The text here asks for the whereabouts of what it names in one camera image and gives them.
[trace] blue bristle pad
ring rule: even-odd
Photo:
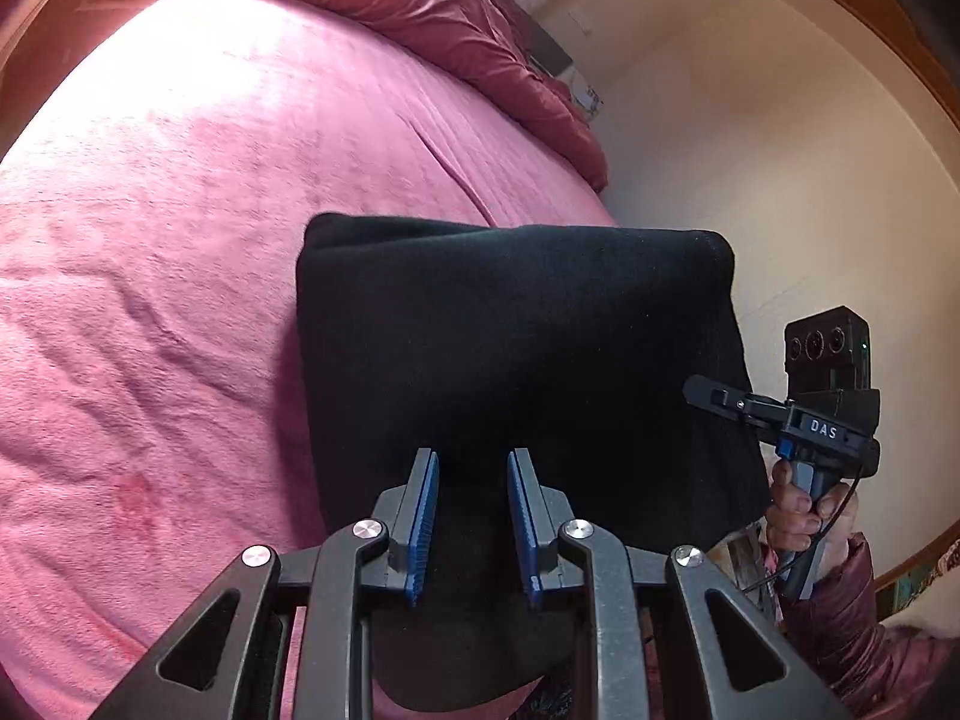
[[[424,474],[424,489],[416,503],[413,531],[410,533],[410,548],[407,550],[407,578],[403,585],[407,601],[416,605],[424,589],[426,560],[430,554],[430,538],[433,536],[433,518],[437,513],[437,490],[440,488],[440,465],[437,455],[430,455]]]
[[[534,608],[539,608],[541,583],[536,573],[536,538],[534,523],[530,517],[523,485],[520,482],[520,466],[517,455],[510,453],[507,460],[507,495],[510,498],[510,513],[514,521],[514,540],[517,543],[517,558],[520,560],[520,576],[527,599]]]

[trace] wooden trim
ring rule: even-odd
[[[923,81],[960,129],[960,92],[896,0],[834,0],[867,25]]]
[[[896,568],[891,568],[882,576],[874,579],[874,589],[880,590],[888,584],[893,584],[899,577],[904,576],[919,565],[930,565],[930,563],[937,562],[958,538],[960,538],[960,519],[950,525],[937,538],[934,538],[933,541],[930,541],[920,552],[911,555]]]

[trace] maroon jacket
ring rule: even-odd
[[[857,717],[901,720],[957,640],[878,624],[870,547],[862,533],[850,547],[847,562],[814,586],[809,601],[781,601],[787,638]]]

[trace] black fabric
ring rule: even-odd
[[[572,652],[566,615],[520,590],[512,447],[628,544],[707,548],[760,518],[755,436],[680,392],[693,373],[749,389],[732,280],[715,233],[311,220],[296,289],[326,525],[369,515],[419,446],[440,455],[424,594],[373,621],[392,699],[473,706]]]

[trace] silver screw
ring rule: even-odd
[[[685,568],[696,568],[704,561],[704,553],[696,547],[685,544],[682,547],[677,547],[677,551],[674,552],[674,560]]]
[[[361,519],[353,527],[357,538],[376,538],[383,533],[383,526],[376,519]]]
[[[593,525],[586,519],[571,519],[563,527],[563,532],[570,538],[590,538],[593,536]]]
[[[267,560],[270,560],[270,547],[265,547],[262,544],[247,547],[247,549],[243,551],[242,559],[243,562],[251,568],[264,565]]]

